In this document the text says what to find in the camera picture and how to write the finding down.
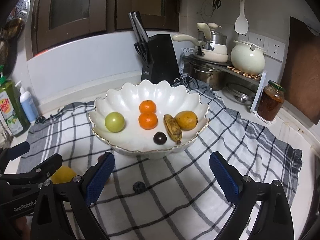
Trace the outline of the operator hand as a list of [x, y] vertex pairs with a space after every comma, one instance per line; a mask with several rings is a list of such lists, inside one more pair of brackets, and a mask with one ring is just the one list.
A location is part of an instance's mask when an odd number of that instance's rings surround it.
[[22, 233], [22, 240], [29, 240], [30, 239], [30, 228], [27, 224], [26, 217], [20, 217], [16, 219], [16, 226], [18, 230]]

